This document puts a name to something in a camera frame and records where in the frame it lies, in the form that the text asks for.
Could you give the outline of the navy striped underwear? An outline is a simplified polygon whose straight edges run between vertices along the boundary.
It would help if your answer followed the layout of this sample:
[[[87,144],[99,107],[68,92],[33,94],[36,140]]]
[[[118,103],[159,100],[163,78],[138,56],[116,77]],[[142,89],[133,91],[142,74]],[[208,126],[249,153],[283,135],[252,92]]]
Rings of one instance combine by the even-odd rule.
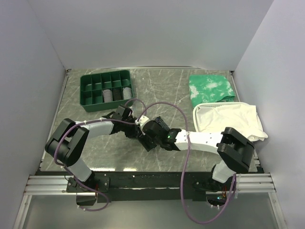
[[[163,121],[163,119],[162,119],[160,116],[155,117],[155,118],[154,118],[154,121],[155,121],[158,125],[160,125],[163,129],[165,129],[166,131],[170,131],[169,126],[165,123],[165,121]]]

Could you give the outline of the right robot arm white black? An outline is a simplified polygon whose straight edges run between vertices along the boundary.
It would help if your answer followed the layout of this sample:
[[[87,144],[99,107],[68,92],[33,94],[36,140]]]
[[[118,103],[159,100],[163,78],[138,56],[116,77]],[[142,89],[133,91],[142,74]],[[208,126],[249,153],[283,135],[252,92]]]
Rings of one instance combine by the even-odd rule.
[[[189,132],[179,128],[166,128],[153,120],[136,121],[147,150],[160,146],[167,151],[198,150],[219,155],[220,163],[212,169],[209,186],[220,190],[233,174],[249,172],[254,154],[253,143],[232,127],[222,132]]]

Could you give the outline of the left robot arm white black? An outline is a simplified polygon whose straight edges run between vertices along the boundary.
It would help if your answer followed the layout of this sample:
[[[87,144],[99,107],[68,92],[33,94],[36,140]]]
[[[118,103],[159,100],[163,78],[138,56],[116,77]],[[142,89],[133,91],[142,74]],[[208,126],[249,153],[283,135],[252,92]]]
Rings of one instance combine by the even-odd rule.
[[[57,165],[66,167],[78,179],[78,186],[88,192],[96,188],[94,172],[81,159],[84,145],[89,138],[124,132],[128,138],[135,138],[136,118],[132,114],[120,116],[114,112],[97,120],[75,122],[64,119],[45,145]]]

